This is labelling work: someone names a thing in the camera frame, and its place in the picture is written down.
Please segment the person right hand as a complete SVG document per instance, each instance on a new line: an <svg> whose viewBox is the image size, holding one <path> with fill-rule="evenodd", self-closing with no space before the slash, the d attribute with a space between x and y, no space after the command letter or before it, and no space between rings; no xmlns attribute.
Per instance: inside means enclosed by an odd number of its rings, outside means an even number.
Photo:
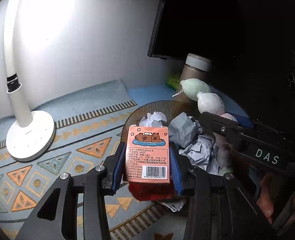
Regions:
<svg viewBox="0 0 295 240"><path fill-rule="evenodd" d="M288 228L295 222L295 192L289 196L288 193L283 194L281 182L273 177L273 174L267 173L260 181L260 195L257 205L267 218L270 224L276 229ZM281 213L272 218L275 208L280 204L282 197L289 197L285 207L281 208Z"/></svg>

